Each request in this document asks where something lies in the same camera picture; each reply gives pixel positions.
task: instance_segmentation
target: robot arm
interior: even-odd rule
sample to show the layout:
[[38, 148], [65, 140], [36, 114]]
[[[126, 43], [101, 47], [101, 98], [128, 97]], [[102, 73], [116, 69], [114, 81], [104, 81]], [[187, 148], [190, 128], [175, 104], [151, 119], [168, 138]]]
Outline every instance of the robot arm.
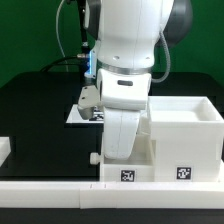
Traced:
[[[147, 110], [154, 47], [180, 2], [182, 6], [189, 3], [184, 0], [86, 2], [85, 27], [96, 38], [90, 54], [92, 67], [86, 76], [96, 78], [97, 105], [103, 107], [105, 116], [103, 145], [107, 158], [128, 159], [131, 154], [141, 111]], [[92, 95], [86, 89], [83, 91], [82, 96]], [[85, 108], [82, 98], [80, 111]]]

